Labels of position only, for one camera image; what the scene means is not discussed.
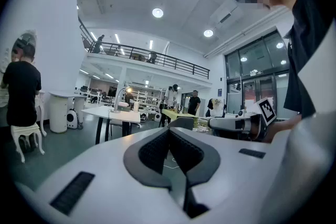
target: white stool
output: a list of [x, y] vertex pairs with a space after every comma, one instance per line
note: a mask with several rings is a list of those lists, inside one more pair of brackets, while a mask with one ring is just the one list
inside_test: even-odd
[[38, 148], [40, 149], [40, 152], [44, 154], [44, 151], [42, 150], [42, 136], [40, 129], [36, 123], [34, 123], [32, 126], [28, 127], [19, 127], [19, 126], [11, 126], [10, 127], [10, 132], [12, 133], [12, 137], [14, 140], [14, 143], [16, 145], [16, 151], [20, 153], [21, 155], [21, 162], [25, 162], [25, 157], [23, 156], [23, 152], [21, 150], [21, 147], [19, 145], [19, 137], [21, 135], [24, 135], [26, 137], [26, 141], [29, 142], [29, 136], [33, 134], [34, 136], [34, 141], [35, 145], [37, 147], [37, 142], [36, 142], [36, 136], [38, 136]]

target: yellow table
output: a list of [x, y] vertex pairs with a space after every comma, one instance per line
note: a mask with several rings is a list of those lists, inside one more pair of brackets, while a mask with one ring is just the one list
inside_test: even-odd
[[191, 114], [178, 114], [175, 113], [172, 110], [168, 110], [168, 109], [163, 109], [162, 113], [165, 114], [166, 116], [170, 117], [172, 120], [176, 120], [179, 117], [188, 117], [188, 118], [194, 118], [194, 127], [197, 128], [197, 121], [198, 121], [198, 117], [191, 115]]

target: metal railing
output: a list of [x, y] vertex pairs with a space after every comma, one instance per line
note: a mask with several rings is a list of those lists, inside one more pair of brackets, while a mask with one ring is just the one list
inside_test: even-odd
[[89, 31], [86, 29], [85, 25], [83, 24], [82, 20], [79, 17], [78, 21], [79, 21], [80, 35], [82, 36], [84, 48], [86, 51], [89, 51], [89, 49], [92, 47], [95, 41], [93, 40], [93, 37], [90, 35]]
[[88, 52], [147, 62], [209, 79], [209, 69], [152, 50], [108, 42], [93, 42]]

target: lamp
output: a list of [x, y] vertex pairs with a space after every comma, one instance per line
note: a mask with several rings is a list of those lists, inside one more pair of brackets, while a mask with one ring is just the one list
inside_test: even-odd
[[113, 112], [113, 113], [120, 113], [120, 110], [118, 110], [120, 92], [122, 90], [127, 90], [128, 91], [130, 89], [131, 89], [130, 86], [127, 83], [125, 83], [125, 86], [120, 89], [120, 91], [119, 91], [119, 93], [117, 95], [117, 99], [115, 100], [115, 104], [114, 104], [114, 110], [111, 110], [111, 112]]

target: black rubber pad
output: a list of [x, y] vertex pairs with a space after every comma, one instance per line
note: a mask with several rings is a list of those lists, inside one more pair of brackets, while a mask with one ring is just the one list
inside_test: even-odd
[[261, 152], [261, 151], [253, 151], [253, 150], [248, 150], [247, 148], [242, 148], [239, 153], [243, 153], [252, 157], [260, 158], [262, 159], [266, 152]]
[[50, 203], [52, 207], [69, 215], [75, 204], [93, 180], [94, 175], [80, 172]]

